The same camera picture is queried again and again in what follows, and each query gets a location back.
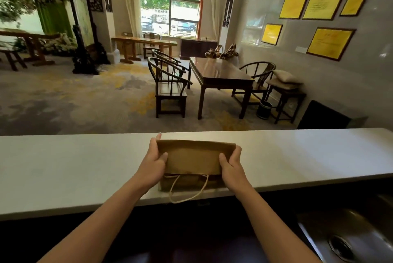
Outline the arched window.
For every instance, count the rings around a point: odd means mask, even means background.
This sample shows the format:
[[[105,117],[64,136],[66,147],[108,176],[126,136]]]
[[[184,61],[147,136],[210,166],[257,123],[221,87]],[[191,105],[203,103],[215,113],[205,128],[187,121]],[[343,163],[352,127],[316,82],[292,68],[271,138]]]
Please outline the arched window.
[[[141,30],[196,39],[202,8],[203,0],[140,0]]]

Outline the stainless steel sink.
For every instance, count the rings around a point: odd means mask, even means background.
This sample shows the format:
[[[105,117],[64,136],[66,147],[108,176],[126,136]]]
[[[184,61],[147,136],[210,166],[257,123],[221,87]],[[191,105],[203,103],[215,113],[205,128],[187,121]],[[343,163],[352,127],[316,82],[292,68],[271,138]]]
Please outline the stainless steel sink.
[[[393,196],[370,196],[353,205],[297,215],[298,225],[323,263],[347,263],[330,249],[338,235],[352,247],[355,263],[393,263]]]

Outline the wood root carving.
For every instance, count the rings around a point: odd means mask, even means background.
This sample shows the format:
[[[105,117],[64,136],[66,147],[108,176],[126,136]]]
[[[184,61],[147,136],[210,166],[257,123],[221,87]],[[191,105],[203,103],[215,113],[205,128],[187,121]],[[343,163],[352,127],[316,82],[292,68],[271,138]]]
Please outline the wood root carving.
[[[223,46],[218,45],[215,49],[210,48],[208,52],[205,53],[206,58],[211,58],[211,59],[220,59],[221,58],[221,50]]]
[[[236,43],[233,43],[233,44],[228,48],[228,50],[226,50],[225,52],[223,52],[223,53],[220,54],[219,58],[220,58],[220,59],[224,59],[224,60],[229,60],[229,59],[232,59],[232,58],[234,58],[234,57],[238,57],[239,54],[238,54],[238,52],[236,51],[236,48],[237,48]]]

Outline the dark wooden cabinet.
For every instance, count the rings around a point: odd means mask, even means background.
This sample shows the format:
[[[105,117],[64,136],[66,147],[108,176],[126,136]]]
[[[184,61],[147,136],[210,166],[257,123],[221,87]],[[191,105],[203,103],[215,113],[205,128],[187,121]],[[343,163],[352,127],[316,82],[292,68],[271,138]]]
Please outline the dark wooden cabinet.
[[[209,39],[182,38],[180,45],[180,59],[189,60],[190,57],[205,58],[205,53],[218,46],[217,41]]]

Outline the rustic wooden table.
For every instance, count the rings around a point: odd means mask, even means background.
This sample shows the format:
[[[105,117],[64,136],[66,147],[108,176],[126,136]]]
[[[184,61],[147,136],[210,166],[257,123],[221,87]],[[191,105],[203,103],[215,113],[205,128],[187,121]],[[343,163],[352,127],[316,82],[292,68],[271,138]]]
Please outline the rustic wooden table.
[[[27,32],[20,29],[0,28],[0,36],[21,37],[24,39],[27,51],[30,55],[29,57],[23,58],[24,62],[32,62],[32,65],[35,67],[55,64],[55,61],[46,60],[43,52],[43,45],[40,43],[40,40],[60,38],[60,33],[45,34],[42,32]]]

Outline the black trash bin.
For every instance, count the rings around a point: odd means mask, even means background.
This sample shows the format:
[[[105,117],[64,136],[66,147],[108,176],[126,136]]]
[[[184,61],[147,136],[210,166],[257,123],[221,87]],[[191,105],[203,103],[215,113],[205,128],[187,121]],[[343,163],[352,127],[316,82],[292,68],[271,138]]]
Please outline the black trash bin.
[[[268,120],[272,111],[272,104],[267,101],[261,101],[258,105],[256,115],[258,118]]]

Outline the rustic wooden stool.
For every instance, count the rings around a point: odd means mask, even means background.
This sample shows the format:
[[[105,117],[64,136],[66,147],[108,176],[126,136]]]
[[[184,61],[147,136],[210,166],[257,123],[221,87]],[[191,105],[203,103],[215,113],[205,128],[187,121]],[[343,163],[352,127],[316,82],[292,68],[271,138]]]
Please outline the rustic wooden stool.
[[[16,62],[18,62],[22,66],[22,68],[28,69],[26,63],[24,62],[22,57],[19,55],[19,52],[20,51],[18,49],[15,50],[14,48],[0,47],[0,53],[3,53],[6,56],[10,66],[11,66],[11,69],[16,72],[18,72],[18,69],[15,64]]]

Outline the beige cushion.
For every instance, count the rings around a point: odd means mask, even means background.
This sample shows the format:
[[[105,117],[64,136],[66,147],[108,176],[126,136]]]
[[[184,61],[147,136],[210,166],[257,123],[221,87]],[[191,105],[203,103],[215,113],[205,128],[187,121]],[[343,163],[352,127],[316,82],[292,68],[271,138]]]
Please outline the beige cushion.
[[[277,78],[280,82],[285,84],[296,84],[302,85],[303,82],[296,76],[292,75],[289,72],[283,70],[273,70],[273,75]]]
[[[266,83],[270,86],[284,89],[287,91],[298,89],[303,85],[302,83],[284,83],[278,78],[269,79],[268,81],[266,81]]]

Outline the green wall panel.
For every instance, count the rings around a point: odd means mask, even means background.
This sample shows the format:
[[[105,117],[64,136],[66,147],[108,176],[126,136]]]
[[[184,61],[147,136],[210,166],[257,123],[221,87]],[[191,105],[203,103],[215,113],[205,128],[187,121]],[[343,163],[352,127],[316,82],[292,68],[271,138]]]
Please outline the green wall panel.
[[[46,34],[66,33],[74,37],[64,3],[52,3],[38,8],[43,32]]]

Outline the person's left forearm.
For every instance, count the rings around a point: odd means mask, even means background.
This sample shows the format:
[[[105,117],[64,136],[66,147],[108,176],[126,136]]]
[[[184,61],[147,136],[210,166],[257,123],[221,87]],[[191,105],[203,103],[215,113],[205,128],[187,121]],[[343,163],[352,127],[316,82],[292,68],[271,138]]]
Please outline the person's left forearm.
[[[133,176],[37,263],[101,263],[135,204],[154,185]]]

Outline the person's left hand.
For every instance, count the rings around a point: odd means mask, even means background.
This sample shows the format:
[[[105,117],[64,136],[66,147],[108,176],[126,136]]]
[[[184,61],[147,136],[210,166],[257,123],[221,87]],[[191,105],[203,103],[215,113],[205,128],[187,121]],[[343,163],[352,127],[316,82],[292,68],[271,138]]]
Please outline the person's left hand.
[[[162,154],[158,150],[160,140],[161,133],[150,140],[148,151],[138,170],[131,178],[132,183],[141,194],[147,193],[153,186],[157,185],[164,175],[165,168],[156,167],[156,160]]]

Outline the sink drain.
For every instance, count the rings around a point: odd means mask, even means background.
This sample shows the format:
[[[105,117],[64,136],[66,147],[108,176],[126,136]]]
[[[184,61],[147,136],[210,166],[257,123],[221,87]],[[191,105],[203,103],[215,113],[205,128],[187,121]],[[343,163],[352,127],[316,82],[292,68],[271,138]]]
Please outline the sink drain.
[[[328,238],[328,244],[334,254],[347,263],[355,263],[356,256],[349,243],[338,235],[331,235]]]

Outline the standing painted screen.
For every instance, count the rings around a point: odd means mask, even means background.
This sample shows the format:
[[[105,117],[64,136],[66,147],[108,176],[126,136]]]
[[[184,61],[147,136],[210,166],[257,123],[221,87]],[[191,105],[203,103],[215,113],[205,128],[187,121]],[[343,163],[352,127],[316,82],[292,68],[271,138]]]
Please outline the standing painted screen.
[[[74,18],[73,32],[77,47],[73,53],[74,74],[99,75],[101,65],[110,65],[106,51],[97,37],[90,0],[70,0]]]

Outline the dark wooden stool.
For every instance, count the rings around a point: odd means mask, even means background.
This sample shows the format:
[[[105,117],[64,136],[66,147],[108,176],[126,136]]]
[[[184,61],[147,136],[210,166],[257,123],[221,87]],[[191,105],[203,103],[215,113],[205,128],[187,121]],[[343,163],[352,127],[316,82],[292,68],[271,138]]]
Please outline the dark wooden stool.
[[[307,94],[301,89],[286,90],[277,86],[269,85],[267,98],[272,93],[272,91],[276,91],[281,95],[277,106],[274,107],[277,115],[271,114],[271,116],[274,118],[274,124],[278,124],[279,121],[290,121],[291,124],[294,123],[295,118],[297,117],[300,107],[302,106],[302,103],[305,100]],[[284,110],[284,107],[287,105],[288,101],[291,98],[297,100],[296,108],[292,115],[288,114]]]

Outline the brown paper bag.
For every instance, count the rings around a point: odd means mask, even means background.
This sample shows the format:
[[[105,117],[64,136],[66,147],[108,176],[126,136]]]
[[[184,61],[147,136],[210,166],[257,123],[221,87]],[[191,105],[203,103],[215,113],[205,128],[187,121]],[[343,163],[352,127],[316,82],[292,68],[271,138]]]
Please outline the brown paper bag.
[[[224,188],[219,155],[230,158],[236,144],[214,141],[159,140],[159,154],[168,153],[160,191],[178,204],[190,201],[205,189]]]

